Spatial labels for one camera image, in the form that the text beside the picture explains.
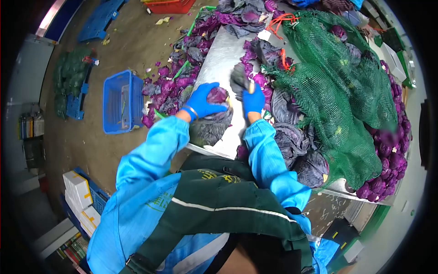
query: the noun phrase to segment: blue sleeve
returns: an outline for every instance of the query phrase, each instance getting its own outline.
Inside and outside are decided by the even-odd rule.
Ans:
[[[155,181],[170,168],[170,160],[189,141],[189,123],[175,116],[155,123],[146,141],[120,160],[116,189],[138,181]]]
[[[248,127],[244,141],[250,152],[249,165],[260,188],[270,189],[283,207],[303,210],[312,193],[300,184],[297,173],[288,171],[280,149],[274,140],[275,129],[260,119]]]

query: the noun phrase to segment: bracelet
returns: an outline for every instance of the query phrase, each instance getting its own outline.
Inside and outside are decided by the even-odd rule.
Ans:
[[[199,119],[198,114],[196,113],[196,111],[191,106],[184,105],[184,107],[188,108],[191,112],[193,112],[193,114],[196,116],[196,120]]]

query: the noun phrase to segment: stainless steel table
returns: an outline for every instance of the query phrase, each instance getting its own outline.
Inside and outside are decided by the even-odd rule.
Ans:
[[[279,28],[278,35],[280,37],[284,37],[284,39],[280,40],[274,34],[272,34],[268,41],[273,46],[284,48],[286,56],[291,57],[294,63],[300,63],[301,60],[289,45],[289,41],[283,33],[283,28]],[[199,147],[189,143],[187,148],[204,155],[221,156],[232,160],[236,158],[237,147],[242,144],[242,136],[247,128],[247,124],[244,119],[242,103],[236,99],[235,93],[233,93],[231,90],[230,74],[234,66],[240,62],[240,58],[245,54],[245,50],[243,49],[245,40],[251,41],[254,39],[254,37],[256,37],[256,34],[251,33],[246,37],[238,39],[237,37],[227,33],[224,27],[219,29],[218,34],[210,50],[208,51],[201,71],[199,72],[194,89],[203,83],[219,82],[219,85],[225,88],[230,94],[230,101],[234,111],[233,118],[231,120],[231,124],[233,126],[227,128],[222,139],[219,140],[214,146]],[[254,62],[253,65],[254,71],[260,71],[260,65],[257,62]],[[352,189],[347,189],[345,183],[346,180],[341,178],[332,183],[327,189],[322,190],[320,193],[368,202],[368,200],[359,199],[355,193],[352,193]],[[392,205],[394,198],[395,195],[389,196],[377,204]]]

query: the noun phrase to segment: red plastic crate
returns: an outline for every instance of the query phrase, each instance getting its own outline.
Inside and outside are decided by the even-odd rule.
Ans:
[[[155,14],[187,13],[196,0],[177,0],[146,3]]]

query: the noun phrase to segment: white tag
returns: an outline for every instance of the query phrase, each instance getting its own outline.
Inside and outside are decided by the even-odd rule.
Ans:
[[[265,29],[257,34],[258,38],[265,40],[265,41],[268,41],[270,36],[271,36],[271,33]]]

